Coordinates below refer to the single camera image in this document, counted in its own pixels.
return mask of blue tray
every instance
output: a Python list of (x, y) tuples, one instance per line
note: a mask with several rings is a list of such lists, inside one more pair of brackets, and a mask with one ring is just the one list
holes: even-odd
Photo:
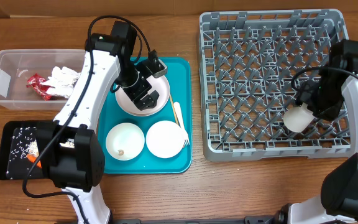
[(149, 128), (158, 121), (175, 122), (172, 106), (167, 104), (158, 113), (146, 117), (137, 117), (123, 111), (116, 101), (116, 96), (109, 93), (99, 117), (98, 140), (106, 156), (105, 174), (177, 174), (186, 171), (191, 164), (192, 121), (191, 121), (191, 72), (190, 65), (182, 58), (160, 58), (168, 67), (166, 78), (169, 81), (172, 99), (179, 102), (190, 145), (179, 154), (169, 159), (153, 155), (145, 146), (142, 152), (129, 161), (119, 161), (110, 156), (106, 149), (106, 136), (115, 125), (129, 122), (138, 125), (146, 135)]

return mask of orange object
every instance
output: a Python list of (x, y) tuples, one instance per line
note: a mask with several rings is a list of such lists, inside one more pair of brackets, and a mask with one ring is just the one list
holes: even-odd
[[(28, 155), (27, 155), (27, 158), (28, 158), (32, 163), (34, 163), (35, 160), (37, 159), (35, 156), (33, 156), (33, 155), (31, 155), (31, 154), (28, 154)], [(38, 162), (38, 163), (37, 163), (37, 167), (42, 168), (42, 167), (41, 167), (41, 162)]]

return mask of red wrapper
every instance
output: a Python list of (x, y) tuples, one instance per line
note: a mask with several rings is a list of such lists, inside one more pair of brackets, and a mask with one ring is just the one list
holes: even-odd
[(45, 82), (46, 79), (42, 78), (40, 75), (38, 75), (37, 73), (33, 76), (31, 76), (27, 83), (27, 88), (32, 86), (32, 88), (39, 94), (42, 96), (42, 98), (44, 100), (50, 100), (52, 95), (47, 94), (47, 90), (49, 89), (49, 86), (44, 86), (41, 85), (40, 83)]

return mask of wooden table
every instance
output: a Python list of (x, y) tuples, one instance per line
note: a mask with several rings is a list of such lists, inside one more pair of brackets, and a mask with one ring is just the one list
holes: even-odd
[[(345, 13), (349, 37), (358, 40), (358, 12)], [(209, 162), (201, 138), (200, 78), (196, 38), (198, 16), (127, 17), (145, 33), (161, 57), (189, 61), (193, 92), (193, 163), (184, 174), (105, 175), (104, 200), (116, 218), (142, 220), (242, 218), (272, 215), (282, 205), (319, 194), (328, 173), (344, 159), (270, 159), (255, 162)], [(93, 18), (0, 19), (0, 50), (83, 49)], [(109, 33), (112, 21), (98, 22), (94, 32)], [(0, 106), (0, 140), (10, 120), (52, 119), (56, 111), (9, 111)], [(35, 193), (56, 189), (50, 180), (31, 180)], [(32, 199), (19, 180), (0, 180), (0, 224), (53, 223), (74, 220), (66, 196)]]

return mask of transparent container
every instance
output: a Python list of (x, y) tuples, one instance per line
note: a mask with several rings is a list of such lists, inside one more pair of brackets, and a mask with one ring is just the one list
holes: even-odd
[(55, 66), (81, 72), (84, 50), (34, 49), (0, 51), (0, 105), (10, 110), (60, 110), (66, 100), (45, 101), (27, 80), (38, 73), (47, 78)]

